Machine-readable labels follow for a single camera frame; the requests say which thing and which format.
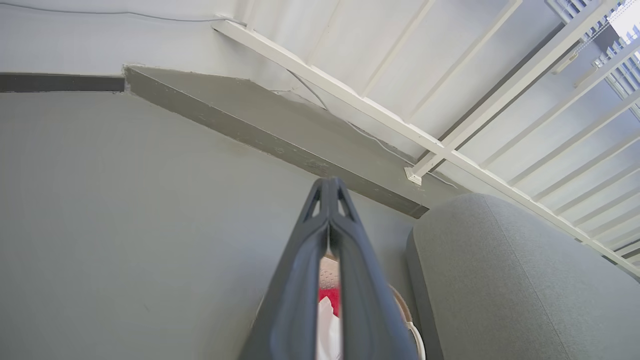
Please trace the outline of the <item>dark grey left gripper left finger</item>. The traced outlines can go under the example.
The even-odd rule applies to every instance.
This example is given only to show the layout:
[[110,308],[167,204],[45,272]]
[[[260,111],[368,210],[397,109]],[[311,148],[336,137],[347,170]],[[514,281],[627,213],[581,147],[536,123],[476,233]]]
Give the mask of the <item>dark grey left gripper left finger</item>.
[[316,357],[319,266],[327,248],[329,180],[316,180],[270,280],[241,360]]

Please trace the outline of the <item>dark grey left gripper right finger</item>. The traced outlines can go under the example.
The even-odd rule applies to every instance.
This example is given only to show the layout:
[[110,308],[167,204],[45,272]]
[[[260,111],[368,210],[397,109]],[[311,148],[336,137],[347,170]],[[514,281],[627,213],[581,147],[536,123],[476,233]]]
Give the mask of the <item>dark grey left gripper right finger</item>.
[[329,248],[340,268],[343,359],[418,359],[345,183],[332,177],[328,189]]

